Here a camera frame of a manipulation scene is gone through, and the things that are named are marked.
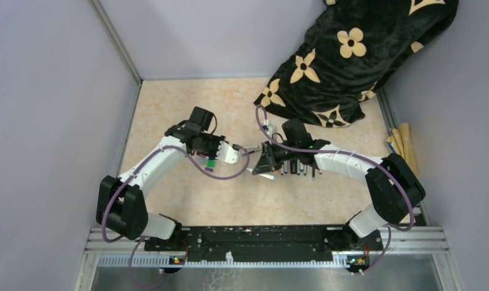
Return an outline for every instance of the fabric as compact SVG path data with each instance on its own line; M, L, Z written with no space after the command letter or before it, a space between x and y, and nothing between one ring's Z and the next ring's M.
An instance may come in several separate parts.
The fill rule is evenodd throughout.
M254 101L323 127L365 117L360 102L453 21L458 0L325 0L305 41Z

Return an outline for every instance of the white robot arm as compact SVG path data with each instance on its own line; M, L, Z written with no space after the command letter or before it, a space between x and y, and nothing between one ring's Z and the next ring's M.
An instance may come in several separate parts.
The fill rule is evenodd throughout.
M367 185L373 203L352 217L343 228L348 232L350 244L357 244L380 227L400 223L410 209L425 197L425 191L414 173L397 154L384 158L366 156L342 150L328 141L313 140L299 119L286 121L282 128L286 135L285 140L280 144L269 139L262 144L261 158L252 174L274 172L285 161L299 160L304 165L333 171ZM380 168L399 183L410 207L395 187L395 181L389 179Z
M117 178L105 177L98 197L98 223L103 224L103 216L109 209L106 226L120 235L129 239L139 236L169 239L178 223L146 211L144 200L150 189L186 155L197 152L229 164L236 164L241 158L239 148L230 146L224 136L205 132L213 116L213 113L195 107L189 120L168 129L166 136L139 163ZM118 196L124 200L114 199L113 205L109 205L118 189Z
M139 236L173 239L172 235L179 231L181 224L163 215L148 214L144 200L150 189L186 155L197 152L230 164L238 163L241 157L238 146L230 146L224 140L224 136L205 132L212 117L213 113L195 107L189 120L171 127L154 150L136 166L117 178L107 176L103 179L100 184L96 220L103 225L105 219L106 227L129 239ZM393 181L371 162L386 168L400 182L412 206L425 197L422 186L398 155L386 158L356 153L341 155L341 150L330 142L313 140L298 119L287 121L282 127L286 135L283 146L271 140L264 142L261 157L252 169L252 174L274 172L285 161L297 159L304 165L337 172L366 184L373 203L352 217L343 227L349 244L360 244L362 238L388 223L400 223L408 213L402 195L393 186ZM262 129L268 136L276 132L276 127L267 122ZM307 149L311 149L312 152L299 151ZM113 199L116 194L123 200Z

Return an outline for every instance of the floor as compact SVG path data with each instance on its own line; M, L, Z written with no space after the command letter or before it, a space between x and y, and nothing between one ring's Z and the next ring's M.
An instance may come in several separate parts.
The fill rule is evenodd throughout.
M255 123L253 100L267 78L145 81L123 161L122 170L148 154L170 126L188 119L194 106L216 114L215 134L233 144L258 145L265 137ZM386 127L376 98L361 104L366 118L343 129L307 125L313 138L373 156L388 153L383 141ZM270 115L279 128L285 119ZM254 165L258 155L252 157ZM239 165L217 162L216 175L230 175ZM210 179L185 159L169 171L149 193L149 212L173 217L185 226L257 224L340 224L371 200L365 185L325 172L307 177L277 175L275 181L249 172L230 181Z

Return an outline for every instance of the cable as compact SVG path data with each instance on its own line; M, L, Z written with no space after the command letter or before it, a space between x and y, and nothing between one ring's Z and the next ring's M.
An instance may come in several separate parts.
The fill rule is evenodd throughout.
M264 136L272 143L276 144L277 146L285 149L285 150L290 150L290 151L293 151L293 152L299 152L299 153L332 153L332 154L339 154L339 155L346 155L346 156L352 156L354 155L355 158L357 159L360 159L362 161L365 161L367 162L368 164L371 164L372 166L378 168L380 171L382 171L382 173L384 173L384 175L386 175L390 180L392 180L392 182L394 183L396 189L398 189L398 191L400 192L400 194L402 194L402 197L403 197L403 200L405 201L405 204L407 205L407 208L408 208L408 211L409 211L409 217L410 217L410 221L409 221L409 225L406 227L406 228L401 228L397 225L394 225L394 224L389 224L389 226L397 229L397 230L400 230L401 232L407 232L409 230L411 230L414 226L414 211L413 211L413 207L411 205L411 201L409 200L409 197L407 196L407 193L405 192L405 190L403 189L402 185L400 185L400 182L398 182L398 180L389 172L386 170L386 168L382 167L381 165L377 164L375 161L372 161L364 156L361 156L361 155L355 155L353 152L347 152L346 150L309 150L309 149L297 149L295 147L289 147L289 146L286 146L284 144L281 144L279 142L277 142L274 138L272 138L271 136L268 135L268 133L266 132L266 130L262 127L262 124L260 122L260 118L259 118L259 109L262 109L263 113L264 113L264 117L265 119L268 118L268 115L266 113L266 109L262 106L262 105L257 105L256 108L255 108L255 119L257 121L257 125L259 126L259 129L260 131L264 134Z
M283 136L282 136L280 133L278 133L278 132L273 133L273 134L271 135L271 137L273 137L273 136L275 136L275 135L278 135L278 137L279 137L279 138L280 138L282 141L285 141L284 137L283 137Z
M225 176L225 177L220 177L220 176L214 176L206 171L204 171L199 165L198 163L193 159L193 157L191 157L190 154L188 154L187 151L185 151L184 149L180 148L180 147L176 147L174 145L166 145L164 147L162 147L161 149L156 149L155 151L153 151L148 157L146 157L146 159L141 163L139 164L139 166L133 171L133 174L130 175L123 183L121 186L119 186L117 189L116 189L116 192L114 192L114 195L112 195L111 199L109 200L109 203L107 203L107 207L105 208L105 211L103 213L103 217L102 217L102 221L101 221L101 235L102 235L102 238L105 242L107 243L114 243L115 241L119 240L122 236L118 236L117 238L114 238L114 239L109 239L107 237L107 219L109 217L109 212L110 212L110 209L112 208L112 205L114 204L114 202L116 201L116 199L118 199L118 196L119 194L121 193L121 191L123 191L123 188L125 188L125 186L128 185L128 183L130 183L130 181L132 179L134 179L137 174L139 174L139 171L146 165L146 163L148 163L155 155L157 155L158 153L162 152L163 150L168 150L168 149L173 149L173 150L178 150L179 152L183 153L184 156L186 156L190 161L191 163L204 175L206 175L207 177L209 178L212 178L212 179L216 179L216 180L230 180L230 179L234 179L236 178L237 176L241 175L242 173L244 173L246 171L246 169L248 168L248 165L250 164L250 155L248 153L248 151L240 146L240 145L236 145L239 149L241 149L242 151L244 151L244 155L246 155L246 163L244 165L244 167L239 171L237 172L236 174L233 174L233 175L230 175L230 176Z
M268 119L268 114L266 113L266 109L258 104L255 108L255 120L257 121L257 125L259 126L259 129L260 131L264 134L264 136L272 143L278 145L279 147L285 149L285 150L291 150L293 152L299 152L299 153L332 153L332 154L341 154L341 155L348 155L348 156L351 156L351 155L354 155L353 152L347 152L347 151L344 151L344 150L306 150L306 149L297 149L295 147L288 147L286 145L283 145L279 142L277 142L274 138L272 138L271 136L268 135L268 133L264 130L264 128L262 127L262 124L260 122L260 118L259 118L259 109L262 109L263 113L264 113L264 119ZM394 183L396 189L398 189L398 191L400 192L400 194L402 194L402 197L403 197L403 200L405 201L405 204L407 205L407 208L409 210L409 217L410 217L410 221L409 221L409 225L406 227L406 228L401 228L397 225L394 225L394 224L388 224L387 225L387 228L388 228L388 240L386 242L386 245L384 247L384 249L382 250L382 253L380 253L380 255L377 257L377 259L371 264L369 265L369 268L367 268L366 270L362 271L361 274L364 275L368 272L371 271L371 269L377 265L377 263L384 257L384 255L386 254L387 250L388 250L388 247L391 243L391 227L399 230L399 231L402 231L402 232L407 232L409 230L411 230L414 226L414 211L413 211L413 207L411 205L411 201L409 200L409 197L407 196L407 193L405 193L405 190L403 189L402 185L400 185L400 182L398 182L397 179L395 179L395 177L389 172L387 171L387 169L385 169L384 167L382 167L381 165L379 165L378 163L364 157L364 156L360 156L360 155L355 155L356 158L358 159L361 159L362 161L365 161L369 164L371 164L372 166L375 166L376 168L378 168L380 171L382 171L382 173L384 173L390 180L392 180L392 182Z
M216 115L212 115L212 117L214 117L214 122L216 122L216 125L214 125L214 129L211 131L211 134L213 134L218 128L218 118L216 117Z
M382 253L380 253L380 255L377 257L377 259L373 263L371 263L366 270L362 271L362 273L359 273L359 274L366 275L367 273L371 272L371 270L373 269L373 267L375 267L378 264L378 262L384 257L384 255L388 251L388 248L389 248L389 245L390 244L391 244L391 227L388 226L388 240L386 241L386 245L384 246L384 249L382 250Z
M130 280L132 281L132 283L134 285L136 285L137 287L141 288L141 289L145 289L145 290L150 290L150 289L154 289L154 288L157 288L157 287L160 287L160 285L162 285L164 283L164 279L166 279L166 276L163 274L161 276L161 279L153 284L153 285L149 285L149 286L145 286L145 285L141 285L141 283L138 283L135 278L133 277L133 274L132 274L132 261L133 261L133 256L135 255L135 253L137 252L137 248L139 247L139 245L146 239L147 237L146 236L142 236L141 239L139 239L139 241L137 242L137 244L135 245L135 247L133 247L133 250L132 250L132 253L130 254L130 260L129 260L129 275L130 275Z

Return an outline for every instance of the wall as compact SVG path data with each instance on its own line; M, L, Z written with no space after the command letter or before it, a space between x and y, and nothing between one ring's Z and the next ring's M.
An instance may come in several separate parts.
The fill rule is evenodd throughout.
M395 75L388 94L412 135L426 206L469 290L489 290L489 0L461 0L455 22Z
M0 290L70 290L137 85L88 1L0 0Z
M325 9L322 0L101 2L144 79L269 76Z

